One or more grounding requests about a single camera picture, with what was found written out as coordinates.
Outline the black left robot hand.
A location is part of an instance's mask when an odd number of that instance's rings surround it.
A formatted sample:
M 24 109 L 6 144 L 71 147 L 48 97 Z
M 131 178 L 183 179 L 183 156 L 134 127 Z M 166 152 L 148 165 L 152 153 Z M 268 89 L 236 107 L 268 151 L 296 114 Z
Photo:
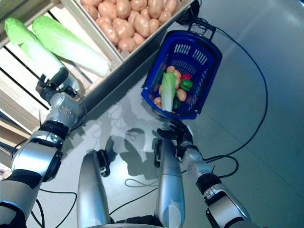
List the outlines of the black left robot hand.
M 46 101 L 50 101 L 55 94 L 61 92 L 74 98 L 77 95 L 77 91 L 73 89 L 72 86 L 65 85 L 63 89 L 59 89 L 59 86 L 67 79 L 68 70 L 65 67 L 62 67 L 51 79 L 47 79 L 46 75 L 42 74 L 37 82 L 35 90 Z

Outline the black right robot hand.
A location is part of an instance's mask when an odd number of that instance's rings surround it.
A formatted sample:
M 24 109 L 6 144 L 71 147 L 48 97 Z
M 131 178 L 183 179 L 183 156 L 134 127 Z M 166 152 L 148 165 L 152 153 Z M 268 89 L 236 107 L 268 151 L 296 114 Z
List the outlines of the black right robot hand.
M 175 140 L 177 144 L 193 144 L 193 135 L 187 125 L 179 119 L 170 120 L 168 129 L 157 129 L 157 133 L 163 139 Z

